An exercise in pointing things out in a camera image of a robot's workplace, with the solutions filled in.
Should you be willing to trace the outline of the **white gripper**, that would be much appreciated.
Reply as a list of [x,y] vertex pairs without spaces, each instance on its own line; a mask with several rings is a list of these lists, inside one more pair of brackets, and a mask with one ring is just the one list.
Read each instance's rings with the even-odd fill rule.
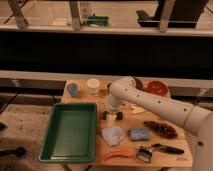
[[[115,98],[114,96],[108,95],[104,99],[104,104],[105,104],[105,110],[106,111],[103,112],[102,119],[106,120],[106,117],[109,113],[117,112],[119,110],[122,102],[119,99]],[[116,116],[117,116],[116,120],[122,120],[123,119],[123,112],[117,112]]]

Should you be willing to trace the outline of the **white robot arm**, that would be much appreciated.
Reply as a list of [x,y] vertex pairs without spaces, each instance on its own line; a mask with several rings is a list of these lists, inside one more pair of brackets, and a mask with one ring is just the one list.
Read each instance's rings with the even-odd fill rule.
[[136,81],[123,77],[113,81],[105,97],[105,109],[116,112],[124,101],[134,103],[172,122],[197,137],[192,171],[213,171],[213,111],[136,88]]

